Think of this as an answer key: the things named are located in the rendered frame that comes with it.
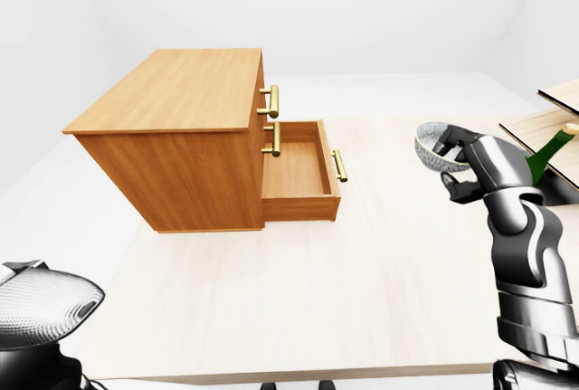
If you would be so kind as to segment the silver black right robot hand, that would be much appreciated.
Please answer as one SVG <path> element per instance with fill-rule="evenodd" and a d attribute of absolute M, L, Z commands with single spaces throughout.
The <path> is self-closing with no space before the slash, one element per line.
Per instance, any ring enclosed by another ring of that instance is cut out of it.
<path fill-rule="evenodd" d="M 513 144 L 491 135 L 448 125 L 435 143 L 433 152 L 443 156 L 456 146 L 460 146 L 461 151 L 455 160 L 468 163 L 477 181 L 459 182 L 449 173 L 442 173 L 442 182 L 453 202 L 467 204 L 503 188 L 533 185 L 527 159 Z"/>

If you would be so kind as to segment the grey patterned bowl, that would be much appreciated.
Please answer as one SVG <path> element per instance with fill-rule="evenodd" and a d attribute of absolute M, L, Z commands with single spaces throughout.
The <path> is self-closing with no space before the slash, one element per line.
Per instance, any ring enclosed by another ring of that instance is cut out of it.
<path fill-rule="evenodd" d="M 414 149 L 421 162 L 435 172 L 462 172 L 470 169 L 465 162 L 458 162 L 455 157 L 460 153 L 461 147 L 451 148 L 444 156 L 433 152 L 433 148 L 446 128 L 447 122 L 430 121 L 421 124 L 416 129 Z"/>

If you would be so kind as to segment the wooden cabinet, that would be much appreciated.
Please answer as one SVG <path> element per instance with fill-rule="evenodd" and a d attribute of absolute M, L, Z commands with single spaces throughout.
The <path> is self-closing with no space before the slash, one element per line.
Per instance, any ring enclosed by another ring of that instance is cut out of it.
<path fill-rule="evenodd" d="M 153 52 L 72 123 L 157 232 L 259 230 L 249 122 L 261 50 Z"/>

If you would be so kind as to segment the green wine bottle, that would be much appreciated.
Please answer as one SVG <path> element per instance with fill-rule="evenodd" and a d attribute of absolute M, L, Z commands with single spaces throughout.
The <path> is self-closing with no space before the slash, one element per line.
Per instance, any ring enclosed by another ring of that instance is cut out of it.
<path fill-rule="evenodd" d="M 533 185 L 540 182 L 550 159 L 577 134 L 579 124 L 566 123 L 542 148 L 527 158 Z"/>

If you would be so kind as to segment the pale wooden slat rack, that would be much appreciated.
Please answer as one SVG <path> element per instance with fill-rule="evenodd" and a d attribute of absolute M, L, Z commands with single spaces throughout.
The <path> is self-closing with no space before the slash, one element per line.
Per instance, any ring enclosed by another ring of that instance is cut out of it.
<path fill-rule="evenodd" d="M 554 107 L 499 123 L 530 155 L 542 148 L 565 124 L 579 125 L 579 78 L 540 89 L 537 94 L 552 102 Z M 549 160 L 538 187 L 547 205 L 579 204 L 579 135 Z"/>

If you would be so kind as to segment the open wooden drawer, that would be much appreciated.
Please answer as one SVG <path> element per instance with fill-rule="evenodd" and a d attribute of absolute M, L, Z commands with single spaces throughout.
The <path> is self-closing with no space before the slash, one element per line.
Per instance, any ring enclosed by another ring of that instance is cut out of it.
<path fill-rule="evenodd" d="M 267 155 L 263 161 L 264 219 L 334 221 L 340 181 L 323 122 L 281 122 L 280 138 L 280 156 Z"/>

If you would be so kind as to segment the closed wooden drawer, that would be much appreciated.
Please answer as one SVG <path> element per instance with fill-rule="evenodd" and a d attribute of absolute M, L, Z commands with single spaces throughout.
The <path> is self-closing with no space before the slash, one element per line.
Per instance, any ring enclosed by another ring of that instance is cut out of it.
<path fill-rule="evenodd" d="M 262 66 L 262 55 L 260 55 L 259 63 L 257 66 L 257 76 L 256 82 L 254 84 L 254 93 L 251 107 L 251 115 L 249 128 L 250 129 L 262 129 L 266 124 L 267 118 L 264 114 L 259 114 L 258 109 L 266 108 L 266 98 L 264 94 L 260 93 L 260 89 L 264 88 L 264 77 L 263 77 L 263 66 Z"/>
<path fill-rule="evenodd" d="M 250 132 L 250 148 L 252 160 L 256 166 L 258 173 L 262 171 L 263 154 L 261 150 L 264 148 L 265 131 L 263 127 L 266 125 L 267 119 L 264 115 L 251 115 L 249 132 Z"/>

